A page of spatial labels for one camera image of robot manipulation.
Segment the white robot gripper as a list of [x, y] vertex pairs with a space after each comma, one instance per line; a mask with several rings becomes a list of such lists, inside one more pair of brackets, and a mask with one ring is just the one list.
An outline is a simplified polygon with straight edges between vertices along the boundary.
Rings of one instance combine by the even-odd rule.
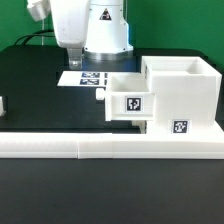
[[87, 39], [90, 0], [50, 0], [57, 44], [68, 50], [69, 67], [82, 69], [82, 49]]

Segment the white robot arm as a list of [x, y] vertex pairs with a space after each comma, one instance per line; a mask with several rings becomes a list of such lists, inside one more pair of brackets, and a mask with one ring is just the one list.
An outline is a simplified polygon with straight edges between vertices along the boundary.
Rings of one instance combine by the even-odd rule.
[[131, 56], [124, 0], [50, 0], [57, 44], [68, 53], [69, 67], [82, 59], [110, 61]]

